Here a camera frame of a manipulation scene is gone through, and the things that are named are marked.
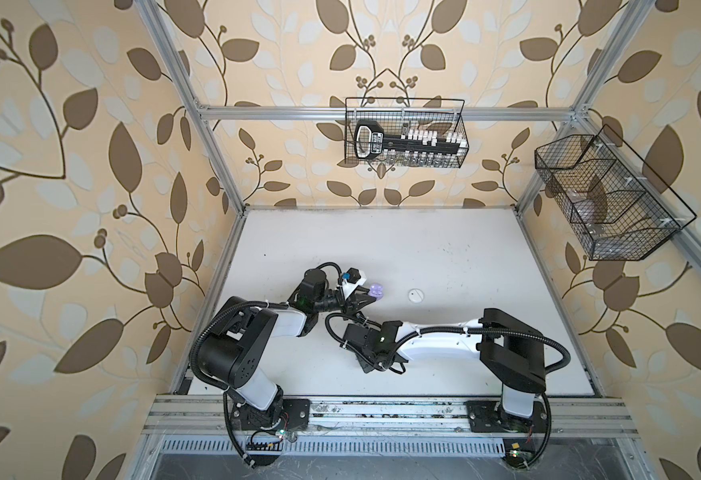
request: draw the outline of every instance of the purple object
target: purple object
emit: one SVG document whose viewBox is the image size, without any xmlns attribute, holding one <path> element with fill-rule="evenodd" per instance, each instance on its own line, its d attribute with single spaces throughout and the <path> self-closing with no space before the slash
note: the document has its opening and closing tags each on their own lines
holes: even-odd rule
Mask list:
<svg viewBox="0 0 701 480">
<path fill-rule="evenodd" d="M 369 294 L 378 300 L 383 298 L 383 286 L 380 283 L 372 283 L 369 287 Z"/>
</svg>

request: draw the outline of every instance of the mounting plate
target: mounting plate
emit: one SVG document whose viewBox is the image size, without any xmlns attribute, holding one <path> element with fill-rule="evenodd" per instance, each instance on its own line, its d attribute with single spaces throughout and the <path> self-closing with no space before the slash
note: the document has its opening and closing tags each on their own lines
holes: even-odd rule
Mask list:
<svg viewBox="0 0 701 480">
<path fill-rule="evenodd" d="M 236 423 L 240 425 L 237 426 L 238 430 L 258 430 L 259 427 L 253 425 L 248 420 L 248 415 L 246 413 L 246 408 L 240 408 L 239 420 L 235 417 L 232 418 L 234 422 L 234 427 Z M 310 400 L 307 398 L 285 398 L 284 403 L 281 407 L 282 412 L 286 412 L 289 416 L 289 421 L 287 422 L 287 430 L 293 432 L 295 430 L 305 430 L 307 428 L 308 418 L 310 417 Z"/>
<path fill-rule="evenodd" d="M 468 414 L 468 422 L 473 433 L 507 433 L 497 423 L 495 406 L 497 400 L 471 400 L 465 402 Z M 532 433 L 545 433 L 546 420 L 541 417 L 544 413 L 543 404 L 534 402 L 532 410 Z"/>
</svg>

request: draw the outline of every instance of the wallpaper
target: wallpaper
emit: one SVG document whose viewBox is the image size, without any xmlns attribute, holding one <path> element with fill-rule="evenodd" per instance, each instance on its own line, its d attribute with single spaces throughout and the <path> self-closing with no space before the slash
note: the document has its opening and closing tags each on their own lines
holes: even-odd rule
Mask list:
<svg viewBox="0 0 701 480">
<path fill-rule="evenodd" d="M 691 206 L 699 216 L 691 228 L 701 236 L 701 8 L 675 4 L 652 11 L 591 115 L 623 132 Z"/>
<path fill-rule="evenodd" d="M 199 100 L 327 106 L 330 97 L 566 107 L 620 0 L 159 0 Z"/>
<path fill-rule="evenodd" d="M 181 360 L 233 214 L 164 72 L 125 2 L 0 0 L 0 478 L 116 478 Z"/>
<path fill-rule="evenodd" d="M 701 236 L 701 5 L 655 6 L 591 114 L 697 211 Z M 661 476 L 701 480 L 701 275 L 671 243 L 642 262 L 587 261 L 551 194 L 525 220 L 598 378 Z"/>
<path fill-rule="evenodd" d="M 508 206 L 534 172 L 550 122 L 466 122 L 459 169 L 343 159 L 339 122 L 222 120 L 214 132 L 244 202 L 261 206 Z"/>
</svg>

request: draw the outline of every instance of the black mounting bracket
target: black mounting bracket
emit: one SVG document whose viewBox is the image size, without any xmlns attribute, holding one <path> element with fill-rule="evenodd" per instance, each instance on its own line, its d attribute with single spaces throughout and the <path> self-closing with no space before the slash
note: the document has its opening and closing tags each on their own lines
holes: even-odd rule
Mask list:
<svg viewBox="0 0 701 480">
<path fill-rule="evenodd" d="M 237 430 L 259 430 L 260 423 L 249 421 L 249 409 L 254 408 L 244 405 L 234 408 L 232 418 L 234 429 Z M 281 412 L 288 415 L 287 431 L 293 432 L 305 430 L 308 418 L 310 417 L 310 400 L 307 398 L 285 398 L 281 407 Z"/>
<path fill-rule="evenodd" d="M 499 400 L 470 400 L 465 402 L 468 422 L 473 433 L 507 433 L 499 424 L 497 403 Z M 532 410 L 532 433 L 545 433 L 546 413 L 543 404 L 534 402 Z"/>
</svg>

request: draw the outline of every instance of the wire basket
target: wire basket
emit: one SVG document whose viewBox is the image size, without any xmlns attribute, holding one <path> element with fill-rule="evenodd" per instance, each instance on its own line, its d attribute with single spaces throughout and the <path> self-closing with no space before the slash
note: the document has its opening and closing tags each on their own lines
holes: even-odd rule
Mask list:
<svg viewBox="0 0 701 480">
<path fill-rule="evenodd" d="M 441 98 L 346 98 L 345 162 L 365 162 L 373 169 L 460 168 L 470 148 L 464 104 Z"/>
<path fill-rule="evenodd" d="M 618 146 L 640 160 L 641 174 L 618 158 Z M 590 260 L 643 260 L 697 217 L 608 125 L 539 147 L 535 168 Z M 678 211 L 663 206 L 671 203 Z"/>
</svg>

